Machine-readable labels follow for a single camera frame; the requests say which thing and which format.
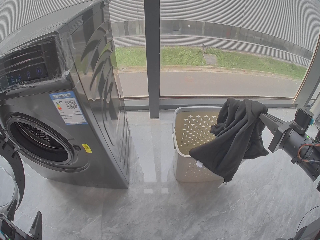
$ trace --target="white laundry basket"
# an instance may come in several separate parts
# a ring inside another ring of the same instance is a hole
[[[175,149],[174,174],[180,182],[224,182],[224,178],[213,173],[189,155],[189,150],[215,138],[209,131],[216,124],[221,107],[187,106],[174,112],[172,135]]]

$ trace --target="gray washing machine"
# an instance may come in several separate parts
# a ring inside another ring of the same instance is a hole
[[[55,11],[0,42],[0,121],[43,177],[126,189],[130,129],[109,2]]]

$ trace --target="control panel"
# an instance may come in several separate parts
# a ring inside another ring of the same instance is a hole
[[[16,50],[0,58],[0,91],[34,84],[59,76],[60,66],[54,38]]]

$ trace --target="yellow warning sticker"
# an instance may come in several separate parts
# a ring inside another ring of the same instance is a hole
[[[92,153],[91,148],[88,146],[88,144],[82,144],[82,146],[84,147],[87,153]]]

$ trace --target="washing machine door opening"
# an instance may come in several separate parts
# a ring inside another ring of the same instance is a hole
[[[9,136],[25,155],[50,165],[68,164],[74,159],[70,143],[44,123],[13,116],[6,125]]]

